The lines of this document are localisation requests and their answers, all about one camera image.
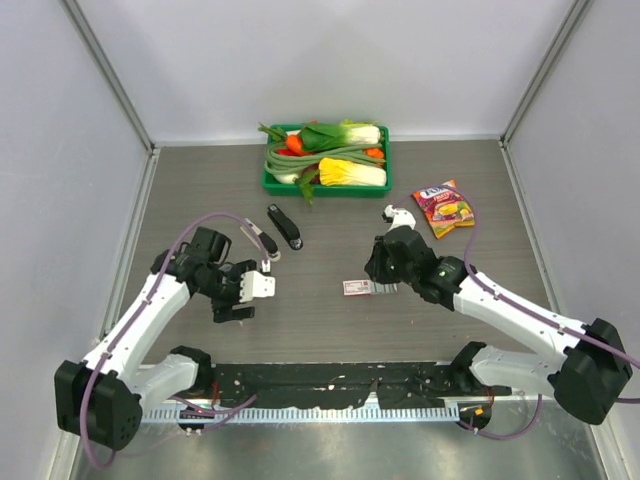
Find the black deli stapler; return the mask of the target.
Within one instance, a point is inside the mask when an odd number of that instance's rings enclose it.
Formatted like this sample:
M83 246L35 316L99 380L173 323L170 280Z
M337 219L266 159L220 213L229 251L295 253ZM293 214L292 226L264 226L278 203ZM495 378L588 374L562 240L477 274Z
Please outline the black deli stapler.
M276 204L267 207L267 216L292 250L303 248L299 228Z

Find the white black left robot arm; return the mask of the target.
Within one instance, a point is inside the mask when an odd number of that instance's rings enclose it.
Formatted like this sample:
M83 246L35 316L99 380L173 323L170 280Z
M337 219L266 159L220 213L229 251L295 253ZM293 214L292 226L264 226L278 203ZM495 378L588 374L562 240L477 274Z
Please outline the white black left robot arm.
M230 239L199 227L156 257L134 302L114 329L79 362L65 360L54 374L58 427L89 444L123 450L139 429L144 413L170 397L205 397L214 380L209 354L193 347L173 348L147 370L142 361L169 321L196 295L211 302L217 323L255 314L250 301L271 296L271 262L230 263Z

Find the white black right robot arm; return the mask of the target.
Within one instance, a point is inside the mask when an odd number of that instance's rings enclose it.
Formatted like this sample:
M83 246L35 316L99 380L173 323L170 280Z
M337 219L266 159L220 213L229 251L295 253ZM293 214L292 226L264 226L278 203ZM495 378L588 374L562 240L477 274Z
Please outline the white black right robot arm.
M600 425L630 381L632 359L617 328L540 307L502 288L467 257L438 256L409 226L374 240L365 265L379 284L404 283L424 301L480 320L529 348L508 352L483 342L455 358L451 380L465 395L504 386L552 397L574 418Z

